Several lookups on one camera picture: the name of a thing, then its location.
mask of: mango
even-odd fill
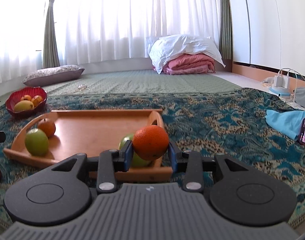
[[[14,111],[21,112],[21,111],[33,110],[34,108],[35,108],[35,106],[31,101],[23,100],[23,101],[19,101],[14,106]]]

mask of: charging cable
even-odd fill
[[[83,92],[84,90],[90,91],[90,89],[87,87],[87,85],[79,85],[77,90],[74,90],[74,92]]]
[[[294,100],[295,100],[295,95],[296,95],[296,90],[297,90],[297,84],[298,84],[298,76],[297,76],[297,73],[305,80],[305,77],[303,75],[301,75],[298,71],[295,71],[294,69],[292,68],[282,68],[278,71],[278,76],[280,76],[280,71],[284,70],[284,69],[288,69],[288,73],[287,73],[287,77],[289,77],[289,72],[290,71],[294,71],[294,74],[296,75],[296,88],[294,90]]]

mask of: orange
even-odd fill
[[[34,96],[33,98],[32,98],[32,102],[33,102],[33,104],[34,104],[34,106],[36,107],[36,106],[38,106],[39,104],[40,104],[40,102],[42,102],[44,99],[41,97],[41,96]]]
[[[28,100],[28,101],[31,101],[32,100],[32,97],[30,95],[24,95],[20,101],[23,101],[23,100]]]
[[[145,161],[153,161],[168,149],[169,137],[166,131],[157,125],[148,125],[139,129],[132,139],[133,149]]]
[[[56,131],[55,122],[49,118],[40,120],[37,127],[42,130],[48,138],[53,136]]]

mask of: patterned cushion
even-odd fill
[[[77,79],[85,69],[77,65],[66,65],[54,68],[44,68],[30,73],[23,83],[29,87],[43,87],[64,81]]]

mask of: white pillow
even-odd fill
[[[145,46],[147,48],[148,51],[148,55],[150,54],[150,51],[152,50],[152,47],[154,45],[154,43],[159,39],[160,37],[147,37],[145,39]]]
[[[215,43],[210,38],[180,34],[161,37],[151,47],[149,56],[158,74],[169,61],[182,54],[204,53],[225,67]]]

